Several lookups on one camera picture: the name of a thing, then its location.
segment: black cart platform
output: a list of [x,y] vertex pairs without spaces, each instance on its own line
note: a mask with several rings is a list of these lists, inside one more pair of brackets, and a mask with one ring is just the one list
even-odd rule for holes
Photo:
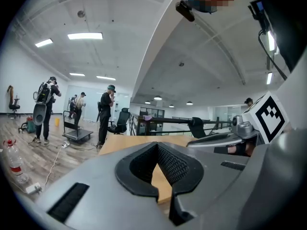
[[[78,125],[66,122],[65,121],[65,115],[64,115],[65,112],[68,112],[68,111],[63,112],[63,120],[64,120],[64,134],[63,134],[63,136],[68,138],[68,140],[72,139],[74,141],[80,141],[87,136],[88,136],[88,138],[90,138],[93,131],[81,129],[81,128],[78,127]],[[67,133],[65,128],[73,129],[73,131]]]

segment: plastic bottle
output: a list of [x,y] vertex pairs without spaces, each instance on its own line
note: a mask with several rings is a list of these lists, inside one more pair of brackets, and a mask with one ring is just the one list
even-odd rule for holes
[[24,184],[29,180],[29,176],[24,172],[24,161],[19,154],[17,147],[13,146],[12,140],[8,140],[7,148],[8,163],[15,181]]

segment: table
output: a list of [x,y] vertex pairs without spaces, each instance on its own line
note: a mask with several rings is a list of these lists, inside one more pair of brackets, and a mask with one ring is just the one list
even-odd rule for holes
[[[140,145],[148,142],[170,142],[185,147],[188,142],[196,140],[189,136],[121,136],[108,135],[107,140],[101,148],[98,155],[104,155],[114,151],[119,151],[132,146]],[[163,175],[159,165],[157,164],[153,171],[152,185],[159,190],[158,203],[162,204],[171,199],[172,187]]]

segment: power strip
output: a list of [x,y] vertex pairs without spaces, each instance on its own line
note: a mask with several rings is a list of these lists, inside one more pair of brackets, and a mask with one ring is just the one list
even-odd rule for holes
[[25,190],[28,194],[33,194],[36,193],[37,191],[39,191],[41,189],[40,184],[37,182],[29,187],[27,187]]
[[62,148],[67,148],[70,145],[70,143],[68,141],[66,141],[63,145]]

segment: white shirt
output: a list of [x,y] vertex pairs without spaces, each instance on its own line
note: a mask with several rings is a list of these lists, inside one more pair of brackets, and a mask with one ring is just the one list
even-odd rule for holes
[[77,97],[77,99],[75,100],[75,106],[78,108],[78,109],[81,109],[82,106],[83,106],[83,97],[79,96]]

